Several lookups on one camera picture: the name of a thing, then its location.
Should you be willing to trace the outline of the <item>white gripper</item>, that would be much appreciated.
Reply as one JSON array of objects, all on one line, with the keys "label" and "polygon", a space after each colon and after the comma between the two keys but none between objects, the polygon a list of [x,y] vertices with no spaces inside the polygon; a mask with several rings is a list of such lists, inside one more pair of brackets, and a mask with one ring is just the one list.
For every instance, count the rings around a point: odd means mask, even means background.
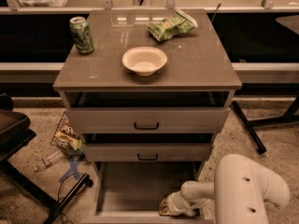
[{"label": "white gripper", "polygon": [[162,208],[159,210],[161,216],[195,216],[194,210],[191,209],[191,204],[181,196],[179,191],[162,199],[159,207]]}]

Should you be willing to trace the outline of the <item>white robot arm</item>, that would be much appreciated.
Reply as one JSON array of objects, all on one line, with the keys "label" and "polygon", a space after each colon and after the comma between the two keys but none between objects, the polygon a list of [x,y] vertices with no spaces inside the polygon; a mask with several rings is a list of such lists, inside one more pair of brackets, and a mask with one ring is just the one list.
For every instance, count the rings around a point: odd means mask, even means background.
[{"label": "white robot arm", "polygon": [[162,216],[191,217],[210,199],[216,224],[269,224],[264,204],[284,208],[291,198],[286,181],[274,171],[239,154],[221,158],[212,182],[186,181],[159,205]]}]

